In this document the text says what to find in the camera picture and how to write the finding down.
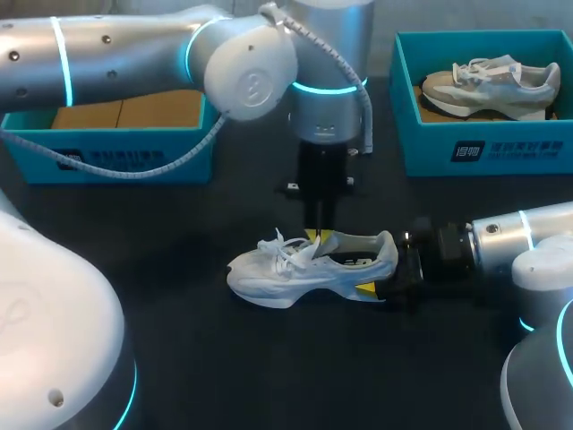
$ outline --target black table surface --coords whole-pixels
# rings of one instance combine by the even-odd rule
[[[398,232],[420,214],[476,219],[565,202],[573,177],[406,178],[387,82],[371,80],[375,152],[338,229]],[[388,312],[316,291],[288,310],[235,297],[226,264],[302,236],[300,203],[274,192],[295,172],[287,102],[221,132],[205,187],[29,187],[2,148],[1,184],[29,223],[114,285],[150,428],[506,429],[503,309],[462,296]]]

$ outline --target teal box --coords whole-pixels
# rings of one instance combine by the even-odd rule
[[[560,65],[554,106],[559,120],[422,122],[413,85],[430,73],[452,70],[453,63],[507,54],[524,65]],[[573,173],[573,46],[563,31],[398,33],[389,86],[409,176]]]
[[[217,119],[217,111],[201,98],[199,126],[194,128],[51,130],[57,110],[5,116],[2,127],[29,141],[99,168],[137,172],[175,161],[197,145]],[[193,159],[165,175],[144,180],[96,176],[6,142],[29,184],[206,184],[211,178],[213,143]]]

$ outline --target white sneaker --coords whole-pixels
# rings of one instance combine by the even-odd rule
[[[560,67],[527,67],[511,56],[476,58],[453,71],[430,74],[423,95],[453,116],[468,117],[480,110],[495,110],[519,121],[543,121],[545,110],[557,98]]]
[[[392,235],[351,236],[333,232],[321,245],[304,239],[260,241],[257,249],[229,263],[229,287],[260,306],[288,308],[309,291],[327,288],[349,300],[380,302],[356,286],[390,278],[398,265]]]

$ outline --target gray wall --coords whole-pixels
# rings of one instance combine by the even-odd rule
[[[211,0],[236,15],[267,0]],[[371,75],[388,72],[394,34],[408,30],[564,29],[573,35],[573,0],[376,0]],[[164,13],[201,0],[0,0],[0,16]]]

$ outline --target cardboard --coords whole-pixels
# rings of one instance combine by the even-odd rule
[[[53,130],[82,130],[86,128],[115,128],[122,101],[98,103],[58,109]]]
[[[454,116],[449,116],[449,114],[440,112],[432,103],[430,103],[422,95],[422,90],[419,86],[415,85],[413,87],[415,99],[418,104],[418,110],[420,111],[420,117],[423,123],[484,123],[491,121],[513,121],[507,118],[503,114],[496,112],[494,110],[483,110],[481,112],[476,112],[469,118],[456,118]],[[553,113],[551,119],[558,119]]]
[[[179,90],[124,101],[117,128],[198,127],[201,93]]]
[[[201,121],[201,93],[177,90],[111,103],[63,107],[52,129],[194,128]]]

